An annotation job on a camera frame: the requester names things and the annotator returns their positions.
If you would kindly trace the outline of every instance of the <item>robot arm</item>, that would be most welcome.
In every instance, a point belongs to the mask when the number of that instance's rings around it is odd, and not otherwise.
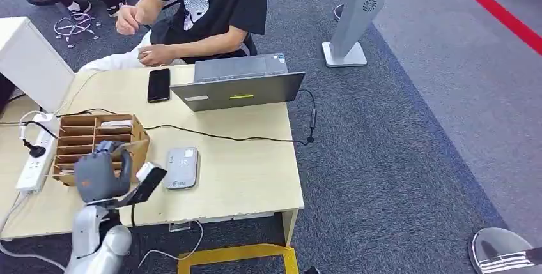
[[[147,162],[141,168],[147,171],[140,170],[145,179],[118,201],[115,197],[125,195],[130,189],[132,166],[132,159],[124,149],[121,174],[118,178],[114,175],[112,156],[120,147],[119,142],[103,141],[96,151],[75,164],[77,190],[87,205],[74,218],[67,274],[117,274],[132,244],[132,234],[122,225],[118,208],[147,201],[166,175],[164,169]]]

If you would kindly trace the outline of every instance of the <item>cardboard compartment box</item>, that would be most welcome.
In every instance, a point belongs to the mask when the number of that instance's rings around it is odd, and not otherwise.
[[[128,125],[105,126],[105,122],[128,121]],[[74,166],[80,157],[92,153],[101,141],[133,143],[127,147],[132,157],[132,182],[145,163],[150,138],[131,114],[100,114],[92,116],[64,116],[60,120],[60,133],[53,161],[53,178],[67,186],[75,186]],[[119,156],[113,157],[113,167],[121,169]]]

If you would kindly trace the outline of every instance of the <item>yellow frame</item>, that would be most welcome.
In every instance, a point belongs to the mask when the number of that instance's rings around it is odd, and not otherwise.
[[[202,250],[194,252],[190,257],[179,261],[177,265],[179,274],[190,274],[191,266],[203,264],[225,263],[228,261],[270,257],[282,255],[284,259],[285,274],[299,274],[295,251],[291,247],[282,247],[274,244],[254,244],[241,247],[217,248],[215,250]]]

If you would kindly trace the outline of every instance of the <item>white power strip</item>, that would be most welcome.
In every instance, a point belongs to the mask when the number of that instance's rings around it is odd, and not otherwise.
[[[44,125],[48,125],[46,127],[52,132],[58,131],[58,121],[56,118],[48,124],[44,123]],[[34,145],[45,147],[45,153],[38,158],[34,158],[30,155],[28,156],[26,164],[19,176],[19,180],[15,185],[15,189],[20,192],[38,193],[41,191],[54,158],[56,139],[45,130],[42,129],[40,131]]]

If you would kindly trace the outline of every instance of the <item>desk leg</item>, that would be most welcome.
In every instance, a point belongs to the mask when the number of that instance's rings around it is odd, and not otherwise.
[[[284,240],[286,246],[289,247],[291,243],[291,237],[293,236],[293,228],[297,219],[297,209],[283,212],[283,229]]]

